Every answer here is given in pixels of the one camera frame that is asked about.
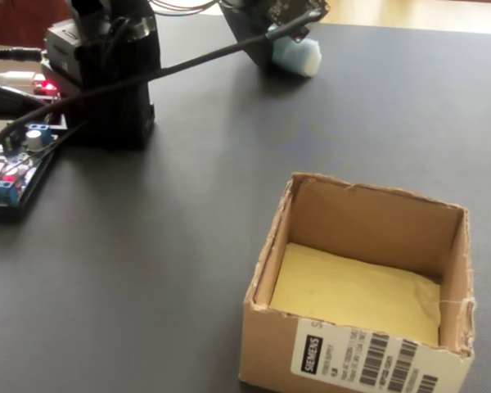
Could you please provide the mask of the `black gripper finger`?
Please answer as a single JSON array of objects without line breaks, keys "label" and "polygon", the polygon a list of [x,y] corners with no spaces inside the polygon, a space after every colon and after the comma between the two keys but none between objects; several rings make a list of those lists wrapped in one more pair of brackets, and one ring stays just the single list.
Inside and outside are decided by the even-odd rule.
[{"label": "black gripper finger", "polygon": [[[272,25],[267,13],[269,1],[222,1],[222,13],[237,42],[265,34]],[[247,56],[265,73],[277,69],[273,63],[273,44],[255,44],[245,50]]]}]

